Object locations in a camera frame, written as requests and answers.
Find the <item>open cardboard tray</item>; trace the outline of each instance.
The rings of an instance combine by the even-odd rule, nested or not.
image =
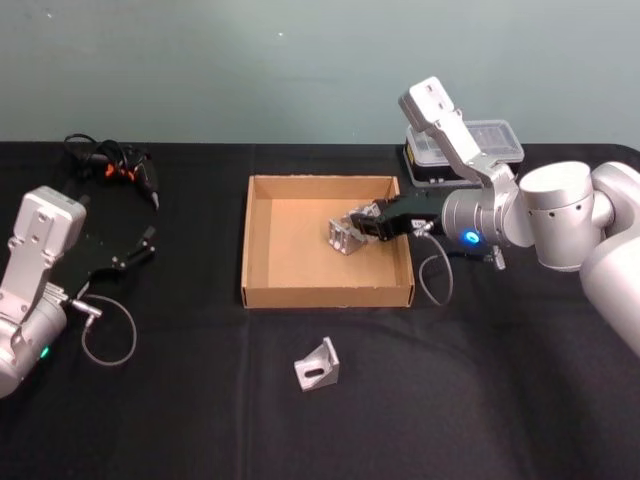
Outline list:
[[[408,307],[409,242],[401,236],[344,256],[329,219],[399,194],[395,177],[252,176],[242,259],[247,308]]]

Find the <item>plastic storage case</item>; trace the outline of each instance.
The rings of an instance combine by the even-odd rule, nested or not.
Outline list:
[[[474,120],[464,122],[483,153],[508,163],[514,173],[524,159],[524,150],[506,120]],[[416,187],[451,187],[470,185],[449,166],[449,162],[434,139],[424,132],[407,128],[403,149],[411,182]]]

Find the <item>clear plastic lid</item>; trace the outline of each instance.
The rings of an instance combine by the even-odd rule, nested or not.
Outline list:
[[[464,122],[464,124],[483,153],[501,161],[522,161],[524,158],[524,150],[506,120],[473,120]],[[414,134],[418,150],[415,159],[417,165],[429,166],[434,163],[447,163],[444,154],[433,138],[424,132],[416,135],[413,129],[409,128],[410,132]]]

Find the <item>black tablecloth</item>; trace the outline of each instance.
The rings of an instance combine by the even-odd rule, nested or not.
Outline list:
[[[116,289],[138,350],[124,368],[100,368],[71,318],[0,400],[0,478],[640,478],[640,360],[577,275],[545,270],[533,249],[507,250],[504,272],[456,261],[443,309],[420,291],[410,309],[242,308],[247,177],[393,174],[407,191],[398,147],[149,148],[157,216],[132,188],[83,188],[87,232],[127,245],[145,225],[158,229],[157,258]],[[3,238],[58,156],[55,144],[0,144]],[[640,167],[625,147],[527,145],[525,170],[566,159]],[[429,247],[411,242],[417,266]],[[103,341],[123,341],[116,324],[103,322]],[[303,394],[293,362],[324,336],[339,384]]]

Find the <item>gray cable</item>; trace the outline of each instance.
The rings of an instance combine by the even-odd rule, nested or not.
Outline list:
[[[444,307],[445,305],[447,305],[451,301],[451,297],[453,295],[453,270],[451,269],[451,262],[449,261],[449,257],[447,256],[447,252],[444,251],[444,248],[442,248],[442,245],[440,245],[440,242],[438,242],[438,240],[436,240],[435,237],[433,237],[433,235],[425,232],[423,234],[423,236],[428,238],[429,240],[431,240],[433,242],[433,244],[436,246],[436,248],[440,251],[440,255],[442,255],[444,263],[447,266],[447,273],[449,275],[449,291],[447,292],[446,298],[442,302],[436,300],[436,297],[433,296],[431,291],[427,288],[427,285],[424,283],[424,278],[422,276],[422,271],[424,270],[424,267],[427,265],[427,263],[435,260],[440,255],[431,255],[430,257],[427,257],[422,261],[422,263],[420,264],[420,268],[418,269],[418,279],[420,280],[420,285],[422,286],[422,290],[424,290],[424,293],[427,294],[427,297],[429,297],[429,299],[436,306]]]
[[[133,356],[133,353],[136,351],[136,345],[138,343],[138,330],[136,329],[136,322],[133,321],[133,316],[131,315],[131,313],[129,313],[129,310],[124,307],[124,305],[116,302],[113,298],[104,297],[102,295],[95,295],[93,293],[87,293],[83,295],[83,298],[93,298],[95,300],[102,300],[103,302],[111,303],[112,305],[115,305],[120,310],[122,310],[129,320],[133,337],[131,340],[131,349],[129,350],[129,353],[127,353],[120,360],[116,360],[115,362],[100,360],[93,353],[91,353],[89,351],[89,348],[87,347],[87,334],[89,333],[89,328],[91,327],[91,325],[85,325],[84,330],[82,330],[82,350],[84,350],[84,353],[87,355],[87,357],[96,362],[98,365],[102,365],[103,367],[118,367],[120,365],[123,365]]]

